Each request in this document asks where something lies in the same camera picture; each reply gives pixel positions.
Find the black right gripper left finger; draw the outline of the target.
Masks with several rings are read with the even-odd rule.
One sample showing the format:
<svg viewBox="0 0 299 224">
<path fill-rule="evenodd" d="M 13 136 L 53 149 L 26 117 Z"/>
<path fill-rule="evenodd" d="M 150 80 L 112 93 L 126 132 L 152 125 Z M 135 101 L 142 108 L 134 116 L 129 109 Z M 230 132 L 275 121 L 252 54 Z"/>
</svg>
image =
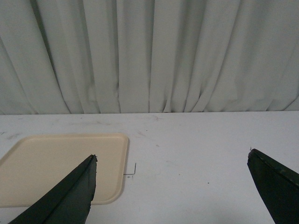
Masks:
<svg viewBox="0 0 299 224">
<path fill-rule="evenodd" d="M 88 156 L 11 224 L 84 224 L 96 188 L 97 157 Z"/>
</svg>

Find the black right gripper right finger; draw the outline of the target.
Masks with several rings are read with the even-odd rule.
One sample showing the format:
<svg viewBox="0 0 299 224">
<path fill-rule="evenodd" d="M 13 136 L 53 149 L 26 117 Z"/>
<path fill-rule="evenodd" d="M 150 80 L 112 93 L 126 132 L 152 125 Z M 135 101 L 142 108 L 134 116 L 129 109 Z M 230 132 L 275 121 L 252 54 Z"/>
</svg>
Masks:
<svg viewBox="0 0 299 224">
<path fill-rule="evenodd" d="M 276 224 L 299 222 L 299 174 L 252 149 L 247 162 L 257 191 Z"/>
</svg>

